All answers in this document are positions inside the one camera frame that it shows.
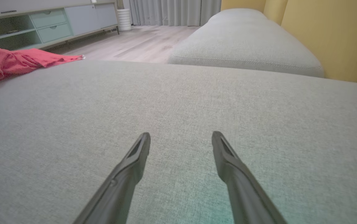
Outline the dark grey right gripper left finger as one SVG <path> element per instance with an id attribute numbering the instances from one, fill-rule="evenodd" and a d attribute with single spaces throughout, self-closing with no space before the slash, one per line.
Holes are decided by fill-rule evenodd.
<path id="1" fill-rule="evenodd" d="M 73 224 L 126 224 L 135 186 L 143 177 L 150 134 L 139 135 Z"/>

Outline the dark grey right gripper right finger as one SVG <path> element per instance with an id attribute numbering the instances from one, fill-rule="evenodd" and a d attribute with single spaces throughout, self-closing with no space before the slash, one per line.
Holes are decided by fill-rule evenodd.
<path id="1" fill-rule="evenodd" d="M 287 224 L 224 135 L 212 134 L 217 173 L 226 184 L 235 224 Z"/>

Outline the red shorts with white trim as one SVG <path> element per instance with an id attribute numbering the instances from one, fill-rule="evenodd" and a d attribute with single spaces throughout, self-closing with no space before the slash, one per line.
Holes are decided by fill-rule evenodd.
<path id="1" fill-rule="evenodd" d="M 40 68 L 50 68 L 85 59 L 84 55 L 58 55 L 40 49 L 10 51 L 0 48 L 0 81 L 25 75 Z"/>

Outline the large grey sofa seat cushion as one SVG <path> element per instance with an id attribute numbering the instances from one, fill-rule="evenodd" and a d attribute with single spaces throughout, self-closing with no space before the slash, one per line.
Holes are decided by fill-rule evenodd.
<path id="1" fill-rule="evenodd" d="M 72 224 L 143 132 L 127 224 L 233 224 L 220 131 L 291 224 L 357 224 L 357 83 L 82 60 L 0 82 L 0 224 Z"/>

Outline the narrow grey sofa seat cushion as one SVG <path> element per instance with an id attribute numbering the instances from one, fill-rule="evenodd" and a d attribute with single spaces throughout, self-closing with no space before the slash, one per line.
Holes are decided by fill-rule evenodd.
<path id="1" fill-rule="evenodd" d="M 174 47 L 169 64 L 324 77 L 319 60 L 293 35 L 254 9 L 213 15 Z"/>

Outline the white ribbed plant pot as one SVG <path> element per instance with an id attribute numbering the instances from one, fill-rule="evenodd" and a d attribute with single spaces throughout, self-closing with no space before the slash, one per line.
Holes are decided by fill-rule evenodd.
<path id="1" fill-rule="evenodd" d="M 118 29 L 121 32 L 127 32 L 132 30 L 132 23 L 130 20 L 130 9 L 118 9 Z"/>

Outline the grey and green TV cabinet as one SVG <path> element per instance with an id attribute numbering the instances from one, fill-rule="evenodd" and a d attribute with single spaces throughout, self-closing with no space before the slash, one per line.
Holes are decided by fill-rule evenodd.
<path id="1" fill-rule="evenodd" d="M 0 48 L 47 49 L 118 31 L 116 0 L 0 0 Z"/>

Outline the yellow sofa backrest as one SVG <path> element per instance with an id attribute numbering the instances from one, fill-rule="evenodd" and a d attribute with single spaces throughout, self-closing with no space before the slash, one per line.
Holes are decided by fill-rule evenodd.
<path id="1" fill-rule="evenodd" d="M 222 0 L 221 10 L 258 10 L 319 60 L 326 78 L 357 82 L 357 0 Z"/>

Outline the grey pleated curtain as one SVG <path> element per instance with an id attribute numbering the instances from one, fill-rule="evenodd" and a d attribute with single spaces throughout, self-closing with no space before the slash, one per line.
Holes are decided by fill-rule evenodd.
<path id="1" fill-rule="evenodd" d="M 203 26 L 222 0 L 122 0 L 135 26 Z"/>

